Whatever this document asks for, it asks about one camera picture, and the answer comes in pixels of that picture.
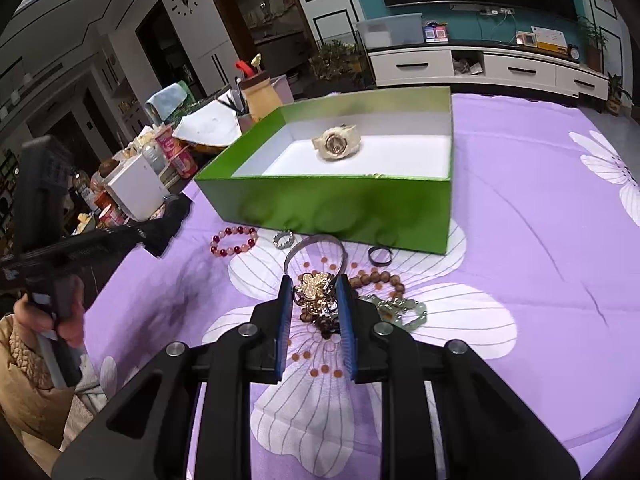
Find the left hand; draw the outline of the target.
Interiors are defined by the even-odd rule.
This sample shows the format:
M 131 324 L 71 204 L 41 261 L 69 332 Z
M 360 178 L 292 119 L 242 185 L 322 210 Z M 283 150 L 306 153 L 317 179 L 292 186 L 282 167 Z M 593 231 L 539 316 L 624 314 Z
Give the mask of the left hand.
M 74 292 L 70 302 L 72 316 L 55 324 L 49 315 L 28 303 L 27 295 L 14 304 L 14 328 L 21 341 L 30 350 L 38 351 L 38 334 L 55 330 L 72 348 L 79 348 L 84 342 L 84 283 L 76 275 L 72 275 Z

